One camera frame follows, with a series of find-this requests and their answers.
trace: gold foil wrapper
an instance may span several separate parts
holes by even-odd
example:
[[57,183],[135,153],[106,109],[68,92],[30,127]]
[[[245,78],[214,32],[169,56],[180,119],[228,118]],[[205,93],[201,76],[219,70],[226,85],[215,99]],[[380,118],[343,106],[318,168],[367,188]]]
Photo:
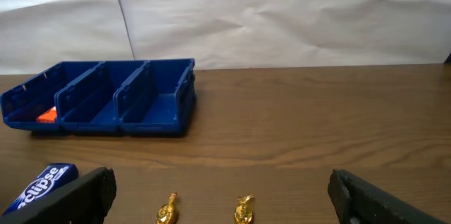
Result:
[[177,221],[178,211],[174,205],[176,197],[177,192],[172,193],[169,202],[160,208],[156,214],[156,224],[174,224]]
[[254,196],[238,197],[238,206],[235,209],[235,224],[250,224],[254,222],[253,209]]

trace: orange object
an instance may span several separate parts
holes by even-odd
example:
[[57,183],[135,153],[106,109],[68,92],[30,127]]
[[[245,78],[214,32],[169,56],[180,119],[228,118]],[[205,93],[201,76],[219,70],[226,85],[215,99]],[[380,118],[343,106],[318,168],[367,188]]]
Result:
[[39,123],[55,123],[57,116],[58,114],[56,114],[56,107],[53,106],[48,111],[37,117],[36,121]]

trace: white wall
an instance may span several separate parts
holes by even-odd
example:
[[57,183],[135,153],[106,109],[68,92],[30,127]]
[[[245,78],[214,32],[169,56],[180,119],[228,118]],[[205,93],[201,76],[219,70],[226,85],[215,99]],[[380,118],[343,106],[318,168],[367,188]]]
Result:
[[[0,73],[132,59],[117,0],[4,1]],[[451,0],[121,3],[136,59],[194,57],[197,68],[442,63],[451,50]]]

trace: blue storage bin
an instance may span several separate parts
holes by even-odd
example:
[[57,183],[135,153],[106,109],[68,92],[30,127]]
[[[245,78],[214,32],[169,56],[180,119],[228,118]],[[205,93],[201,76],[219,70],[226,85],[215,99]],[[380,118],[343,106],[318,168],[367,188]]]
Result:
[[[194,59],[61,62],[1,96],[22,130],[183,132],[196,100]],[[55,123],[38,116],[56,107]]]

